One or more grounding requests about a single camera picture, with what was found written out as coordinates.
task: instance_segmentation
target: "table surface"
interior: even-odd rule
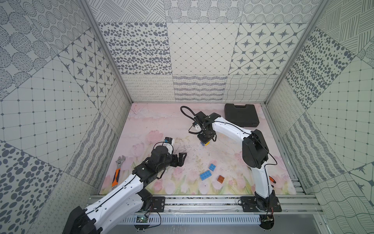
[[[186,152],[183,167],[168,167],[162,179],[153,181],[147,186],[152,194],[174,195],[223,195],[254,194],[255,184],[252,172],[242,159],[242,145],[227,136],[217,133],[217,141],[202,146],[196,135],[188,133],[192,120],[184,116],[181,106],[190,107],[195,113],[202,111],[206,115],[215,112],[224,117],[225,104],[179,104],[179,103],[133,103],[123,127],[118,145],[110,162],[100,194],[111,191],[111,184],[119,156],[126,160],[122,164],[119,184],[122,183],[146,157],[149,157],[156,142],[165,137],[175,139],[174,153]],[[260,104],[255,104],[260,124],[259,129],[265,138],[269,152],[275,157],[278,165],[267,166],[268,175],[276,194],[296,194],[291,178],[280,156],[278,147],[266,121]],[[269,163],[275,161],[269,156]],[[212,176],[201,180],[200,174],[209,170],[210,164],[216,166]],[[223,183],[217,181],[219,175]]]

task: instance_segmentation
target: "black plastic case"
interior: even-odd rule
[[[239,127],[257,127],[258,120],[254,105],[236,106],[234,104],[225,105],[225,119]]]

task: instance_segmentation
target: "brown lego brick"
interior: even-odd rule
[[[225,179],[225,177],[223,176],[219,176],[217,181],[220,182],[220,183],[223,183],[223,180]]]

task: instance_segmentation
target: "patterned wall panel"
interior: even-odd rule
[[[3,141],[0,145],[1,232],[24,234],[36,221],[62,171]]]
[[[223,101],[263,102],[277,78],[277,75],[229,75]]]
[[[237,24],[167,23],[173,75],[227,75]]]
[[[305,112],[286,80],[281,81],[267,107],[281,137]]]
[[[163,0],[88,0],[97,22],[165,22]]]
[[[64,169],[97,113],[58,57],[1,102],[7,143]]]
[[[122,75],[133,101],[175,101],[173,76]]]
[[[245,0],[164,0],[166,22],[239,23]]]
[[[317,27],[357,54],[374,36],[371,0],[330,1]]]
[[[292,164],[307,188],[347,172],[306,112],[283,140]]]
[[[356,182],[358,188],[365,195],[369,203],[374,207],[374,162],[360,166],[352,171],[350,175]]]
[[[61,233],[70,211],[77,206],[86,207],[90,194],[97,193],[96,188],[65,172],[60,177],[27,233]]]
[[[329,35],[315,28],[286,76],[305,109],[309,108],[354,56]]]
[[[33,21],[44,41],[59,53],[89,26],[76,0],[21,0],[19,9]]]
[[[121,84],[115,78],[109,96],[105,98],[99,112],[104,115],[105,120],[117,137],[121,135],[130,107],[131,102],[123,91]]]
[[[17,3],[2,3],[0,12],[0,99],[3,99],[55,55]]]
[[[173,76],[176,101],[222,101],[227,76]]]
[[[98,188],[116,148],[118,137],[99,112],[87,130],[70,163],[64,170],[91,186]]]
[[[122,75],[171,74],[165,23],[100,23],[99,26]]]
[[[252,23],[308,23],[319,0],[246,0],[242,20]]]
[[[349,170],[374,161],[373,79],[355,57],[307,111]]]
[[[279,75],[306,24],[240,24],[229,73]]]
[[[349,173],[311,187],[334,233],[372,233],[374,208]]]
[[[91,29],[85,31],[57,56],[99,109],[109,93],[114,75]]]
[[[0,2],[2,234],[61,233],[97,192],[104,171],[93,169],[105,168],[130,102],[87,29],[75,0]],[[96,188],[63,173],[95,116],[106,123],[92,133],[99,145],[83,149],[95,158],[75,157],[74,168],[95,165],[74,176]]]
[[[360,50],[357,56],[374,67],[374,37]]]

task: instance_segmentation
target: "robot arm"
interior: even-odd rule
[[[63,234],[104,234],[120,220],[139,210],[148,210],[152,194],[145,187],[159,179],[157,174],[168,166],[183,166],[186,153],[173,154],[174,139],[166,137],[132,174],[106,196],[85,209],[75,208],[69,215]]]
[[[188,109],[194,117],[184,113],[183,108]],[[270,185],[270,179],[265,168],[269,149],[267,148],[261,131],[250,131],[239,127],[222,118],[217,113],[212,113],[207,116],[200,111],[195,114],[187,106],[182,106],[181,112],[194,121],[193,125],[199,132],[193,134],[197,135],[202,145],[207,145],[210,140],[215,142],[217,139],[217,132],[242,144],[243,160],[251,168],[253,179],[256,184],[255,197],[257,208],[260,211],[268,210],[270,199],[275,197],[275,192]]]

